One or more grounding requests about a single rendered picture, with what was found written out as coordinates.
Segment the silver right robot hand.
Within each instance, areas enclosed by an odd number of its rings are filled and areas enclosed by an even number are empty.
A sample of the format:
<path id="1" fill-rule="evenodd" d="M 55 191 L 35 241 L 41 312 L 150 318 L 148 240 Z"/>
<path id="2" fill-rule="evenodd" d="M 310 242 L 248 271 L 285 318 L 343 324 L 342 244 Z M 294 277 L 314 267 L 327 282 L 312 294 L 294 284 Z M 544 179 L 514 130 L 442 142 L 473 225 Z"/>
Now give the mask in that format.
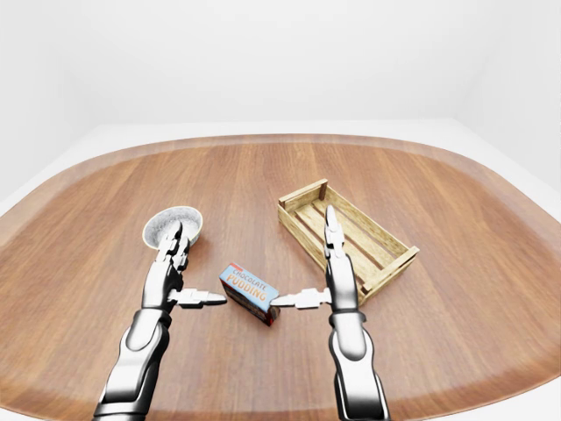
<path id="1" fill-rule="evenodd" d="M 304 310 L 329 303 L 333 311 L 358 309 L 358 292 L 352 261 L 343 249 L 343 227 L 338 223 L 336 212 L 330 204 L 325 214 L 324 237 L 327 287 L 322 292 L 310 288 L 302 289 L 297 294 L 278 296 L 271 301 L 272 306 L 294 306 L 298 310 Z"/>

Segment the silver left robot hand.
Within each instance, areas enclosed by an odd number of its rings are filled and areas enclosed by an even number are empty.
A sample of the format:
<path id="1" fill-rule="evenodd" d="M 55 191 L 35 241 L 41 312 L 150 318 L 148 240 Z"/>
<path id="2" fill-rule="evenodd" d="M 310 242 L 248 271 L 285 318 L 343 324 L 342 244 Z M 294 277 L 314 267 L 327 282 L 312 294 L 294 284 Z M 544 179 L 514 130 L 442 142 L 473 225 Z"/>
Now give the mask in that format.
<path id="1" fill-rule="evenodd" d="M 142 296 L 142 307 L 170 312 L 175 305 L 183 309 L 201 309 L 221 305 L 227 298 L 221 294 L 197 289 L 184 289 L 182 271 L 188 265 L 189 238 L 181 238 L 182 224 L 176 222 L 161 239 L 158 254 L 150 266 Z"/>

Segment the wooden slat tray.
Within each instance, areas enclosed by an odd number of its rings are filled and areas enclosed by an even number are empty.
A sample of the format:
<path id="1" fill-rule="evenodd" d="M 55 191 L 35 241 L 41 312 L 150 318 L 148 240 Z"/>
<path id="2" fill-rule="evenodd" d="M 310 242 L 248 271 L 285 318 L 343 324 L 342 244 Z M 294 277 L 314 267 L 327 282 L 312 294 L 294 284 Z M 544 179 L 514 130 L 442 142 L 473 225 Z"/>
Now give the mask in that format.
<path id="1" fill-rule="evenodd" d="M 334 207 L 343 227 L 344 250 L 352 259 L 359 303 L 365 303 L 399 276 L 419 249 L 405 246 L 322 179 L 281 197 L 277 207 L 280 222 L 320 268 L 326 266 L 323 242 L 328 205 Z"/>

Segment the chocolate pudding box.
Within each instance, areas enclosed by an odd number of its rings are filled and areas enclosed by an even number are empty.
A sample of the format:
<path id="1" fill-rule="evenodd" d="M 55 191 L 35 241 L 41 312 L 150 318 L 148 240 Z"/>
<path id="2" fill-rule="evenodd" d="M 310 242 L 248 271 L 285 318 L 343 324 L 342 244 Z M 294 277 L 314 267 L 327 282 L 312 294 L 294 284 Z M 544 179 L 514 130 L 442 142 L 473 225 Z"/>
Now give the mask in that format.
<path id="1" fill-rule="evenodd" d="M 245 307 L 265 325 L 272 325 L 279 316 L 280 309 L 271 305 L 280 295 L 279 291 L 258 276 L 231 263 L 219 275 L 219 279 L 228 297 Z"/>

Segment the white patterned bowl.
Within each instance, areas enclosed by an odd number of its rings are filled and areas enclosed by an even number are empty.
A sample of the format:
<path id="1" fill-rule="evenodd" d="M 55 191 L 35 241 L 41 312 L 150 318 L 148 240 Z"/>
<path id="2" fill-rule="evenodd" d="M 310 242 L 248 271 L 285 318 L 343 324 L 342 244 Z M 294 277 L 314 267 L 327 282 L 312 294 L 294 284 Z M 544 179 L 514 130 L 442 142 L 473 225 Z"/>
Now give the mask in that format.
<path id="1" fill-rule="evenodd" d="M 189 244 L 194 245 L 201 234 L 203 217 L 199 210 L 190 206 L 170 207 L 152 216 L 143 230 L 145 244 L 157 249 L 161 239 L 176 222 L 182 224 L 181 238 L 188 237 Z"/>

